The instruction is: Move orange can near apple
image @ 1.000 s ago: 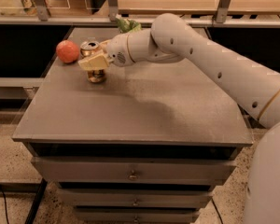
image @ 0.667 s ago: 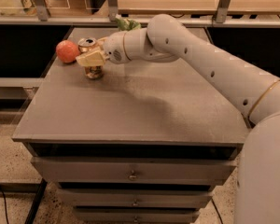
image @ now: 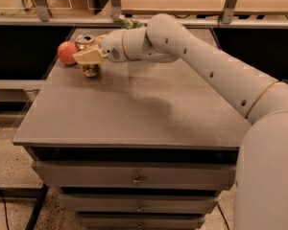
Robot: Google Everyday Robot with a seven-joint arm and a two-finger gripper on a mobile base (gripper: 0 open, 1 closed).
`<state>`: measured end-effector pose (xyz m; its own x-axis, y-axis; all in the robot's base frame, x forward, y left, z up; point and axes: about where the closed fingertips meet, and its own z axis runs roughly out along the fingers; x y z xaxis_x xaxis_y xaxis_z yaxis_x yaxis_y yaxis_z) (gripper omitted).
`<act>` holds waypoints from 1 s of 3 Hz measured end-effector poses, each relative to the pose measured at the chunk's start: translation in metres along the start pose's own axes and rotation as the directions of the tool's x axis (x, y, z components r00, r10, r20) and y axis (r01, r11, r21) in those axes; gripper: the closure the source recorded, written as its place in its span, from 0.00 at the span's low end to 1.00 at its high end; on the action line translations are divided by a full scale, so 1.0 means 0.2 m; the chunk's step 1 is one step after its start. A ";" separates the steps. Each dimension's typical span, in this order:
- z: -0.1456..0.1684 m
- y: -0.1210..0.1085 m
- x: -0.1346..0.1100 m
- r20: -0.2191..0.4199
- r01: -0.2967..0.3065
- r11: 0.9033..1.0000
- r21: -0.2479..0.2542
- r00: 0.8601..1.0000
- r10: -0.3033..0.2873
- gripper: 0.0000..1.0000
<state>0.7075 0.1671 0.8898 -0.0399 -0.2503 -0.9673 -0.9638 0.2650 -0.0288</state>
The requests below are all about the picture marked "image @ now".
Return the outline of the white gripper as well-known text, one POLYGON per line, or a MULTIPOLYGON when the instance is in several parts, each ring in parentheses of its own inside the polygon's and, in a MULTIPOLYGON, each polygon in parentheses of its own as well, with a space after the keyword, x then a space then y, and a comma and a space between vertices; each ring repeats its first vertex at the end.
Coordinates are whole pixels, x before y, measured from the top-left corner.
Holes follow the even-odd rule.
POLYGON ((73 55, 78 64, 100 64, 108 55, 112 62, 127 60, 123 48, 123 35, 125 30, 112 31, 95 37, 95 44, 73 55))

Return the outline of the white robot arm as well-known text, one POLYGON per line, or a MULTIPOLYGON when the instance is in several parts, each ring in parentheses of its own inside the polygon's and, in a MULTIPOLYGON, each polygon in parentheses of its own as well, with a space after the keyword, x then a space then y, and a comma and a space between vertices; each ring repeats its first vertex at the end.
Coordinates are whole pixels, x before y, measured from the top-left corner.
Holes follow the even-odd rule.
POLYGON ((153 16, 144 27, 100 35, 73 58, 83 67, 178 61, 195 71, 208 90, 180 72, 147 79, 149 90, 171 82, 171 114, 149 94, 141 95, 139 109, 130 99, 117 100, 105 139, 179 145, 239 115, 251 126, 239 145, 233 229, 288 230, 288 84, 197 38, 168 14, 153 16))

